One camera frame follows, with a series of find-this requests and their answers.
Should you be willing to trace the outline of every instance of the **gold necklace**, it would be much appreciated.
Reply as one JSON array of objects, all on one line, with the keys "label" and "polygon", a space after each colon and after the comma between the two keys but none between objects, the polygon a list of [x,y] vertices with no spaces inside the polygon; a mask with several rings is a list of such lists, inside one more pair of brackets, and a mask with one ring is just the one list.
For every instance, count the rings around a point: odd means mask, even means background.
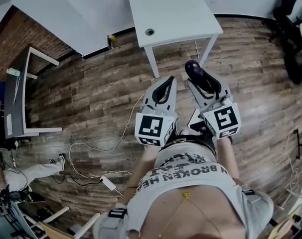
[{"label": "gold necklace", "polygon": [[174,217],[174,214],[178,211],[178,209],[180,208],[180,206],[184,203],[184,201],[186,199],[189,199],[189,196],[190,196],[190,192],[184,192],[182,194],[182,196],[184,196],[185,198],[183,199],[183,201],[179,204],[179,206],[176,208],[176,210],[174,211],[174,213],[172,214],[172,217],[170,218],[170,220],[166,223],[164,229],[162,230],[161,234],[159,235],[158,238],[161,238],[161,235],[163,234],[163,232],[166,230],[167,226],[170,224],[170,222],[172,221],[173,217]]}]

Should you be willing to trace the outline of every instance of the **wooden floor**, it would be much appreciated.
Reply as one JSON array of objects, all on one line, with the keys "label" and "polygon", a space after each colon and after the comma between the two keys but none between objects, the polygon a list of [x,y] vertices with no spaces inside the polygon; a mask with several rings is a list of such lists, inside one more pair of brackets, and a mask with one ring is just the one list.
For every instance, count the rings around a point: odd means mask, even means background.
[{"label": "wooden floor", "polygon": [[[243,126],[233,139],[241,180],[265,191],[280,205],[288,195],[285,189],[289,187],[292,173],[284,152],[287,136],[302,119],[302,83],[295,86],[290,82],[284,68],[283,50],[276,42],[268,42],[271,32],[259,20],[219,18],[218,21],[224,34],[217,39],[205,67],[227,80],[239,105]],[[177,78],[176,111],[181,130],[197,107],[187,87],[184,70],[186,61],[197,58],[195,43],[156,48],[155,57],[161,76]],[[31,97],[27,105],[31,123],[61,126],[64,131],[33,137],[30,146],[20,146],[15,152],[18,166],[45,163],[59,153],[68,154],[71,144],[76,142],[113,148],[134,103],[152,83],[152,70],[134,32],[119,37],[116,48],[111,51],[88,60],[73,56],[45,72],[27,87]],[[135,140],[134,127],[135,117],[123,141],[112,152],[75,146],[71,152],[75,167],[86,176],[132,171],[143,149]],[[296,160],[295,137],[292,135],[288,151],[293,166],[299,168],[301,186],[302,157]],[[81,178],[69,161],[65,171],[55,178],[61,181],[64,173],[72,174],[82,184],[99,181]],[[110,178],[120,192],[125,190],[126,173],[110,175]],[[75,222],[84,224],[96,212],[108,210],[119,197],[104,185],[81,187],[69,177],[61,185],[52,178],[39,179],[32,183],[32,188],[46,197],[47,204],[70,207],[71,211],[63,218],[66,226]]]}]

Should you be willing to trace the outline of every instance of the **person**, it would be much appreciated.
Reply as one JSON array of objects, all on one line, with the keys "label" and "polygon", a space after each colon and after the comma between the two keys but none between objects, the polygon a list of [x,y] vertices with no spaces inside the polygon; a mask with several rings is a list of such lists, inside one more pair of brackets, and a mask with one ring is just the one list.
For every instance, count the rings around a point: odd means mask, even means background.
[{"label": "person", "polygon": [[30,168],[16,171],[15,169],[4,170],[0,155],[0,192],[9,186],[9,192],[25,189],[34,179],[54,175],[64,170],[65,158],[59,154],[57,162],[53,159],[50,164],[37,164]]},{"label": "person", "polygon": [[231,138],[173,135],[145,147],[115,208],[93,227],[95,239],[255,239],[273,201],[240,181]]}]

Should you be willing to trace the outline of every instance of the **foot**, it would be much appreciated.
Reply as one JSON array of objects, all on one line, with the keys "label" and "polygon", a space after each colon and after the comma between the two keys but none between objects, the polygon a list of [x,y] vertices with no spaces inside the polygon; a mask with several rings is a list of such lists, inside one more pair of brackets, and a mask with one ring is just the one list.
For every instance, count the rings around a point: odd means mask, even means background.
[{"label": "foot", "polygon": [[65,162],[65,157],[63,156],[63,154],[59,154],[57,163],[61,165],[61,171],[65,170]]},{"label": "foot", "polygon": [[183,130],[181,130],[181,132],[180,132],[180,135],[189,135],[189,134],[190,134],[190,132],[189,132],[188,129],[183,129]]}]

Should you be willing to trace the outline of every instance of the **brick wall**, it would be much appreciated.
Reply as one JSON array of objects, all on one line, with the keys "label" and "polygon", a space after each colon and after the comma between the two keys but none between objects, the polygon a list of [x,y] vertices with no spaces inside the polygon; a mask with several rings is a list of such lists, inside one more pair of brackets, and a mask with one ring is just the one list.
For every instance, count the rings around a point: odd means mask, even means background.
[{"label": "brick wall", "polygon": [[[12,6],[0,23],[0,80],[5,79],[8,66],[27,46],[32,46],[54,59],[73,51],[39,23]],[[32,54],[28,71],[36,74],[48,64]]]}]

